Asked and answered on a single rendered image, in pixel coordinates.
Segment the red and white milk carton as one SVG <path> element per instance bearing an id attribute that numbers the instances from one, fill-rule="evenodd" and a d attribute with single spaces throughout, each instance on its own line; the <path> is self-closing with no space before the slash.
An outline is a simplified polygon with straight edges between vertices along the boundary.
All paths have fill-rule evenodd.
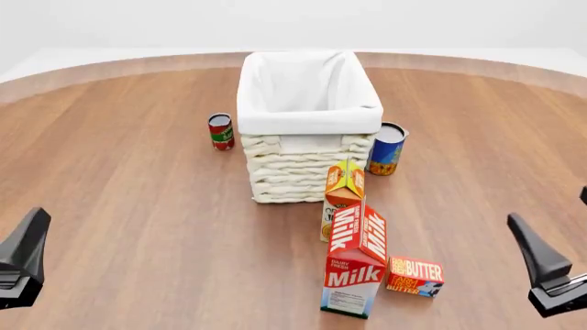
<path id="1" fill-rule="evenodd" d="M 367 319 L 387 269 L 386 220 L 365 203 L 334 213 L 320 309 Z"/>

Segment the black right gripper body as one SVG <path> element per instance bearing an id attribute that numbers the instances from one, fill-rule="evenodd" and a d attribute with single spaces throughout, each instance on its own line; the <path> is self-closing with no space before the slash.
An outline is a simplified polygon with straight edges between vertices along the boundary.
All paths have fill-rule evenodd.
<path id="1" fill-rule="evenodd" d="M 543 318 L 587 309 L 587 273 L 539 283 L 528 300 Z"/>

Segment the blue labelled food can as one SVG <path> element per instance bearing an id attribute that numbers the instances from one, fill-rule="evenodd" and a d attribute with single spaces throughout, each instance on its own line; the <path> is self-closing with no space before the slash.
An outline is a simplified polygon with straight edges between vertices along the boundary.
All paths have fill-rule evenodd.
<path id="1" fill-rule="evenodd" d="M 409 132 L 395 123 L 383 122 L 370 151 L 366 169 L 373 175 L 393 175 Z"/>

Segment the orange butter box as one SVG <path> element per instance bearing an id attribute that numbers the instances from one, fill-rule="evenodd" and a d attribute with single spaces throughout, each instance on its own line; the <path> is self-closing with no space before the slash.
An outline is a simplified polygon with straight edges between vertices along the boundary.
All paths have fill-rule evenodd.
<path id="1" fill-rule="evenodd" d="M 443 267 L 439 263 L 389 257 L 388 271 L 388 291 L 435 298 L 445 283 Z"/>

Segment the red tomato sauce can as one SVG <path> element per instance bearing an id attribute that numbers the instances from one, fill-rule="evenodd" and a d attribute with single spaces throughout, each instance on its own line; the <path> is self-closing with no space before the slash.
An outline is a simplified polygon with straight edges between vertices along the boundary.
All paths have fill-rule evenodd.
<path id="1" fill-rule="evenodd" d="M 212 145 L 216 150 L 231 150 L 234 148 L 235 139 L 230 115 L 218 113 L 208 119 L 208 128 Z"/>

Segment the orange juice carton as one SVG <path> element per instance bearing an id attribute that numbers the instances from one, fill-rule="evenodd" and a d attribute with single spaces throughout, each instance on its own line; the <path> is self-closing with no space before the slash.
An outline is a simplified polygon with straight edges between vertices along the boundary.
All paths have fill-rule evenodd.
<path id="1" fill-rule="evenodd" d="M 334 213 L 360 203 L 364 196 L 364 170 L 354 161 L 345 159 L 329 168 L 321 218 L 321 241 L 329 241 Z"/>

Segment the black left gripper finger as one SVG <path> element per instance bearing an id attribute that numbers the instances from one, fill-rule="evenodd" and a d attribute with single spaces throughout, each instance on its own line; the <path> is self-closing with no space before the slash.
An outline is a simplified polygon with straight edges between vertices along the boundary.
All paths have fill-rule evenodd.
<path id="1" fill-rule="evenodd" d="M 0 242 L 0 272 L 13 272 L 44 280 L 43 255 L 51 216 L 43 208 L 32 208 L 15 230 Z"/>

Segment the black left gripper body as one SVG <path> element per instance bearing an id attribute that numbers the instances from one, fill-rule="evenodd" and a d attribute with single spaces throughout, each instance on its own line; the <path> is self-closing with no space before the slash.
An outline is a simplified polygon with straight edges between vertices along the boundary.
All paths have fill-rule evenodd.
<path id="1" fill-rule="evenodd" d="M 32 307 L 44 284 L 43 266 L 22 269 L 0 263 L 0 310 Z"/>

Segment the white woven basket with liner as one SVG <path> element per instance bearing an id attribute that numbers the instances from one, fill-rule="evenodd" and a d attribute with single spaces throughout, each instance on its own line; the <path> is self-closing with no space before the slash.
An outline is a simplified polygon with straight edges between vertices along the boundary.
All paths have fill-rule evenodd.
<path id="1" fill-rule="evenodd" d="M 265 51 L 245 58 L 237 122 L 257 203 L 324 199 L 327 170 L 365 167 L 383 107 L 351 51 Z"/>

